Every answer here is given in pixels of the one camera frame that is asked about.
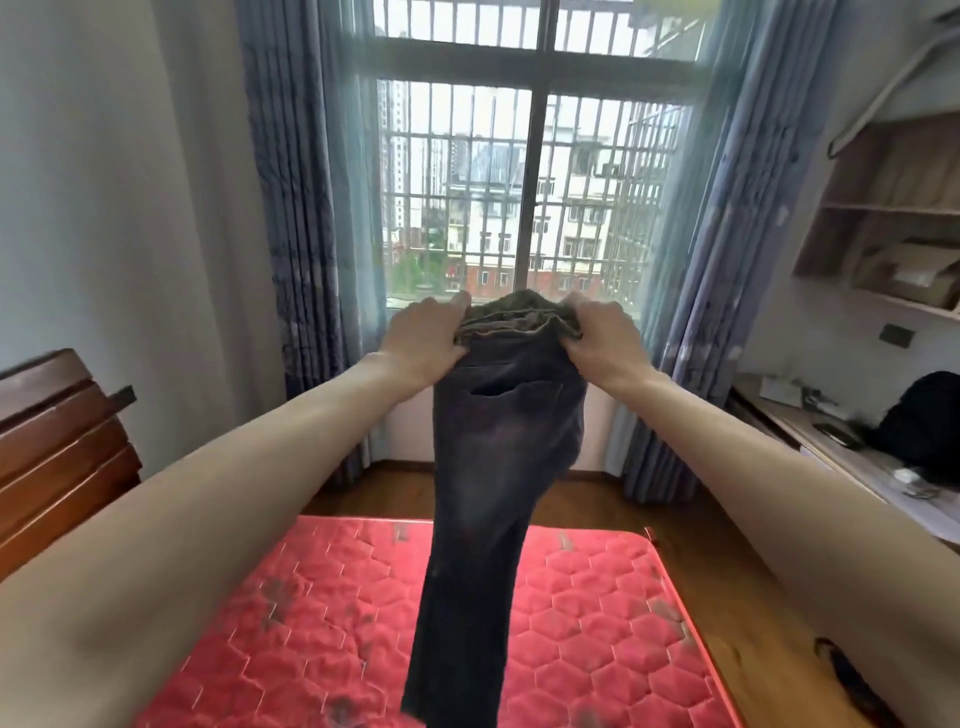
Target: cardboard box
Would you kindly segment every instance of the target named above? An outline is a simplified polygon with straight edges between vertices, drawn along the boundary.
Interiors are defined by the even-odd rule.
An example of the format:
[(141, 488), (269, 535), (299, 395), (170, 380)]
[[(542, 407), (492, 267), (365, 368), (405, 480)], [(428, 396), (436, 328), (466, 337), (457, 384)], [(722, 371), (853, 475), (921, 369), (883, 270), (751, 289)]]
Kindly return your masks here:
[(853, 285), (937, 308), (960, 294), (960, 248), (910, 238), (864, 255)]

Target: red mattress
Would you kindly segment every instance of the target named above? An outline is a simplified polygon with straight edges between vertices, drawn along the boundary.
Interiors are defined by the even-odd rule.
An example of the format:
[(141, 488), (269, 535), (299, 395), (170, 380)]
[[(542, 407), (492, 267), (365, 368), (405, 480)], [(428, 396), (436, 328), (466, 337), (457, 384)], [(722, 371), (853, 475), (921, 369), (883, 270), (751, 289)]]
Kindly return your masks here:
[[(136, 728), (387, 728), (399, 713), (429, 522), (300, 517)], [(650, 542), (532, 526), (502, 728), (740, 728)]]

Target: blue curtain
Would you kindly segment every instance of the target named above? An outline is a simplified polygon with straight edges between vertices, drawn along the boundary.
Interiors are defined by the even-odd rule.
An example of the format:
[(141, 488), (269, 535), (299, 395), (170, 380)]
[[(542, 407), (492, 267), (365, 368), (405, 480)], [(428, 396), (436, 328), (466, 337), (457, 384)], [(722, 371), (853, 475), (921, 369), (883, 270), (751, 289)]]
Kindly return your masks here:
[[(368, 184), (379, 179), (368, 123), (376, 89), (339, 46), (341, 29), (356, 22), (348, 8), (327, 0), (235, 8), (292, 398), (373, 351), (386, 327), (378, 190)], [(375, 430), (331, 484), (349, 484), (384, 450)]]
[[(678, 185), (676, 211), (667, 216), (653, 263), (657, 284), (637, 323), (654, 363), (714, 404), (723, 404), (731, 388), (826, 122), (841, 49), (834, 22), (841, 1), (765, 4), (732, 114), (709, 116), (724, 127), (722, 154), (712, 156), (694, 140), (681, 165), (684, 176), (709, 176), (708, 195), (684, 199)], [(607, 469), (622, 473), (625, 494), (643, 503), (687, 500), (696, 488), (673, 451), (622, 408)]]

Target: person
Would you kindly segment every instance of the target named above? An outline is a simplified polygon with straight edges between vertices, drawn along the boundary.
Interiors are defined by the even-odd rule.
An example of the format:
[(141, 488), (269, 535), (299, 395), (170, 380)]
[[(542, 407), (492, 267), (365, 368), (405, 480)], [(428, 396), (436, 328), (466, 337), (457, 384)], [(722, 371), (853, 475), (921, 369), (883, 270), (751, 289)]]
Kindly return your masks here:
[[(960, 716), (960, 561), (836, 473), (686, 392), (616, 303), (564, 342), (712, 491), (914, 728)], [(379, 352), (154, 475), (0, 584), (0, 725), (126, 728), (341, 459), (438, 381), (469, 296), (399, 312)]]

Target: desk top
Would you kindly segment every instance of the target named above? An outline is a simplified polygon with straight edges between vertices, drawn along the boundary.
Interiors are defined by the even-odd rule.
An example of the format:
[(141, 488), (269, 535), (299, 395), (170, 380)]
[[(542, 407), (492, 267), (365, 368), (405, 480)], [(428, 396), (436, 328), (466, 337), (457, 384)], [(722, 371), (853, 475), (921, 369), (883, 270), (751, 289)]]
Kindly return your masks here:
[(733, 389), (753, 409), (824, 463), (899, 508), (931, 535), (960, 546), (960, 493), (942, 489), (933, 500), (907, 495), (903, 484), (893, 476), (894, 470), (903, 467), (897, 458), (873, 449), (854, 452), (837, 445), (813, 426), (831, 423), (849, 432), (846, 424), (830, 415), (763, 399), (759, 395), (760, 379), (759, 375), (740, 375)]

